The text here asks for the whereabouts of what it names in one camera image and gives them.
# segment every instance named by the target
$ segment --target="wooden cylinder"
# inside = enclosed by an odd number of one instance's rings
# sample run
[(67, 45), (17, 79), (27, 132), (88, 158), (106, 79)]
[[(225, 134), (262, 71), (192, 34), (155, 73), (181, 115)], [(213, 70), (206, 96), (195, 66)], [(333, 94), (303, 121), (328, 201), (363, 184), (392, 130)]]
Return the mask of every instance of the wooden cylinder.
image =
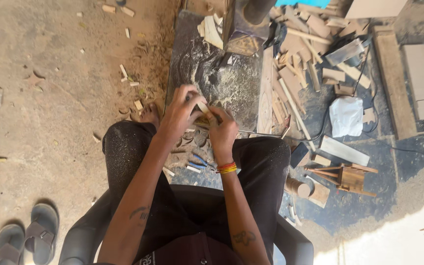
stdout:
[(292, 178), (286, 179), (284, 190), (289, 193), (294, 193), (303, 198), (308, 198), (308, 196), (310, 195), (309, 185)]

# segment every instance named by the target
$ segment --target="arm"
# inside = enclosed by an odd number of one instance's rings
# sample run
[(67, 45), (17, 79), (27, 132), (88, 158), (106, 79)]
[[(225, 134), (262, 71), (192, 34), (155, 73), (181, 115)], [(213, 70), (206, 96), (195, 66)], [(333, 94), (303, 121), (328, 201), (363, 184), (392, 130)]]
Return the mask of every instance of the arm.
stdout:
[[(211, 124), (209, 136), (218, 166), (233, 162), (232, 146), (238, 133), (238, 124), (230, 112), (209, 107), (207, 118)], [(222, 119), (220, 126), (214, 114)], [(246, 201), (237, 172), (221, 174), (228, 228), (233, 250), (247, 264), (269, 264), (264, 242)]]
[(194, 86), (183, 85), (174, 92), (173, 101), (158, 132), (152, 138), (140, 167), (112, 217), (98, 262), (132, 265), (164, 162), (177, 139), (201, 116), (200, 111), (191, 114), (199, 101), (205, 103), (205, 98), (197, 94)]

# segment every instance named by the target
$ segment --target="black pants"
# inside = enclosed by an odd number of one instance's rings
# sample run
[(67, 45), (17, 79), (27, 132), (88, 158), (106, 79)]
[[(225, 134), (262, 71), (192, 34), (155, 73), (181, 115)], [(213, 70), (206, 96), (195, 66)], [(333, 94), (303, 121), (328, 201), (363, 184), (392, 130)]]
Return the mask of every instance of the black pants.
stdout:
[[(156, 129), (151, 123), (121, 121), (103, 138), (107, 179), (113, 212), (142, 162)], [(238, 139), (233, 159), (241, 172), (238, 178), (272, 263), (277, 214), (290, 162), (289, 145), (277, 138)], [(150, 216), (135, 261), (175, 238), (205, 231), (207, 236), (232, 248), (225, 203), (203, 224), (195, 224), (174, 197), (163, 172), (156, 185)]]

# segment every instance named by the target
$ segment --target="left hand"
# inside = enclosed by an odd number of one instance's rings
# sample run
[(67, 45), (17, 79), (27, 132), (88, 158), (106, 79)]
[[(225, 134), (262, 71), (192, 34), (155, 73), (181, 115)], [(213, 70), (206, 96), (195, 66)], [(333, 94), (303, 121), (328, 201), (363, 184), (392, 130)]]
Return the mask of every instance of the left hand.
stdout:
[(194, 111), (198, 102), (207, 104), (204, 97), (200, 96), (194, 85), (181, 85), (176, 88), (171, 104), (166, 109), (161, 121), (158, 134), (169, 142), (175, 143), (186, 129), (200, 116), (201, 111)]

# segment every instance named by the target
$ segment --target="white plastic bag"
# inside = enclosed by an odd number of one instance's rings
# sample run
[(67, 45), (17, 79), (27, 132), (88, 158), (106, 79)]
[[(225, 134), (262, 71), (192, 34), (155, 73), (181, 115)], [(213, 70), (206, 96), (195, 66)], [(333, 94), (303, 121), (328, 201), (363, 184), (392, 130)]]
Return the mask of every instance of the white plastic bag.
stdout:
[(362, 99), (350, 96), (335, 99), (330, 106), (333, 137), (345, 135), (360, 136), (362, 132), (362, 115)]

